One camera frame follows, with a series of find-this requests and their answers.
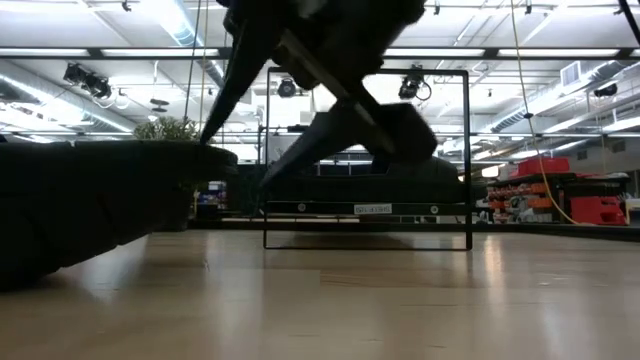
wooden floor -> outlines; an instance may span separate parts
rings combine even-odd
[[[259,232],[157,234],[0,294],[0,359],[640,358],[639,245],[261,245]]]

yellow cable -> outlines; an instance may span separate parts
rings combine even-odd
[[[522,75],[522,60],[520,58],[520,41],[518,40],[518,27],[516,26],[516,6],[513,3],[513,0],[511,0],[511,24],[513,25],[513,36],[514,36],[515,42],[516,42],[516,55],[517,55],[517,58],[518,58],[518,74],[520,75],[520,86],[522,87],[522,100],[524,101],[525,111],[527,112],[527,114],[530,114],[530,112],[529,112],[529,103],[527,102],[527,93],[526,93],[525,86],[524,86],[524,76]],[[535,133],[535,130],[533,129],[533,123],[531,122],[531,117],[528,117],[527,121],[529,122],[529,129],[531,130],[531,136],[533,138],[533,146],[536,149],[536,154],[538,156],[538,161],[540,162],[540,172],[542,173],[542,179],[544,180],[544,186],[545,186],[545,189],[547,191],[547,196],[549,197],[549,199],[551,199],[551,202],[553,203],[553,206],[556,208],[556,210],[558,210],[560,215],[562,215],[570,223],[578,225],[579,223],[577,221],[573,220],[569,215],[567,215],[564,212],[564,210],[562,210],[562,208],[560,208],[560,205],[558,205],[556,200],[551,195],[551,188],[549,187],[549,181],[547,180],[547,174],[546,174],[546,172],[544,170],[544,163],[542,161],[542,154],[540,154],[540,148],[538,148],[538,140],[536,139],[536,133]]]
[[[207,35],[209,35],[209,0],[207,0],[205,5],[206,14],[204,16],[204,46],[202,50],[202,64],[205,64],[207,61]],[[204,113],[204,68],[202,69],[202,88],[200,89],[200,121],[198,123],[198,131],[202,133],[202,115]]]

cable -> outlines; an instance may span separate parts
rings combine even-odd
[[[533,139],[533,146],[536,149],[538,162],[540,163],[540,172],[542,173],[542,180],[544,180],[544,187],[545,187],[545,190],[547,192],[547,197],[549,197],[549,199],[551,199],[551,203],[556,208],[556,210],[558,210],[560,215],[562,215],[562,217],[564,217],[566,220],[568,220],[570,223],[572,223],[574,225],[579,225],[580,223],[578,223],[577,221],[573,220],[569,215],[567,215],[567,213],[564,212],[564,210],[562,210],[560,205],[558,205],[558,203],[556,202],[556,200],[553,198],[553,196],[551,194],[551,188],[549,187],[549,181],[547,180],[547,174],[546,174],[546,172],[544,170],[544,162],[542,161],[542,154],[540,153],[540,148],[538,147],[538,141],[536,140],[535,130],[533,129],[533,122],[531,121],[531,118],[533,117],[533,114],[531,114],[529,112],[529,103],[527,101],[527,92],[526,92],[526,89],[525,89],[525,86],[524,86],[524,76],[522,75],[522,59],[520,57],[520,41],[518,40],[518,26],[516,25],[516,6],[513,3],[513,0],[510,0],[510,1],[511,1],[511,25],[513,26],[513,37],[514,37],[515,43],[516,43],[516,55],[517,55],[517,59],[518,59],[518,74],[519,74],[519,77],[520,77],[520,87],[522,88],[522,100],[524,102],[525,111],[527,112],[525,117],[526,117],[527,121],[529,122],[529,130],[531,130],[531,135],[532,135],[532,139]]]
[[[198,27],[200,26],[200,11],[202,10],[202,0],[198,0],[198,15],[196,16],[196,27],[193,31],[193,47],[191,48],[191,64],[189,65],[189,83],[187,83],[187,97],[184,103],[184,118],[187,121],[187,112],[189,111],[189,96],[191,95],[191,79],[193,77],[193,63],[195,61],[196,46],[198,45]]]
[[[64,95],[67,93],[67,91],[71,90],[72,87],[76,86],[76,84],[71,84],[69,86],[67,86],[66,88],[64,88],[64,90],[62,90],[58,95],[54,96],[51,100],[45,102],[44,104],[40,105],[40,107],[44,107],[49,105],[49,103],[53,102],[54,100],[58,99],[60,96]]]
[[[209,35],[209,0],[205,3],[206,13],[204,17],[204,49],[202,51],[202,63],[206,64],[207,61],[207,35]],[[200,118],[198,119],[198,131],[202,135],[202,115],[204,114],[204,69],[202,70],[202,87],[200,89]]]
[[[429,89],[429,95],[428,95],[426,98],[421,98],[421,97],[420,97],[420,96],[418,96],[418,94],[416,93],[415,98],[416,98],[416,99],[418,99],[418,100],[420,100],[420,101],[422,101],[422,102],[425,102],[425,101],[427,101],[427,100],[431,99],[431,95],[433,95],[433,90],[431,90],[431,86],[430,86],[429,84],[427,84],[427,82],[426,82],[426,81],[422,80],[422,84],[423,84],[424,86],[426,86],[426,87]]]

white label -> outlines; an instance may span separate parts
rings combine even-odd
[[[366,214],[391,214],[391,204],[366,204],[366,205],[354,205],[353,213],[355,215]]]

spotlight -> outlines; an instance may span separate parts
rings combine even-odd
[[[618,85],[611,84],[602,89],[595,90],[593,92],[593,95],[595,95],[596,97],[604,97],[604,96],[613,96],[617,93],[618,93]]]
[[[421,70],[422,69],[422,65],[411,65],[411,70]],[[422,85],[426,85],[427,87],[429,87],[429,85],[427,85],[427,83],[424,82],[423,76],[422,75],[417,75],[417,74],[410,74],[404,77],[404,79],[402,79],[402,85],[400,85],[400,91],[398,92],[398,97],[402,100],[411,100],[413,98],[418,97],[418,90],[420,90],[420,88],[422,87]],[[422,101],[426,101],[431,97],[431,91],[429,91],[429,96],[426,99],[420,99]]]
[[[120,5],[122,5],[122,10],[124,10],[125,12],[131,12],[131,6],[129,6],[128,0],[124,0]]]
[[[82,69],[78,64],[67,65],[67,70],[65,70],[62,79],[72,86],[80,85],[82,90],[88,91],[95,98],[106,99],[111,96],[109,79],[90,73]]]
[[[99,78],[95,74],[88,74],[81,88],[90,92],[93,97],[98,99],[108,99],[111,96],[109,79]]]
[[[296,84],[293,79],[282,79],[280,86],[278,86],[278,95],[281,98],[292,98],[296,96]]]
[[[67,70],[64,72],[62,79],[71,85],[79,85],[84,82],[87,73],[80,69],[78,64],[67,65]]]

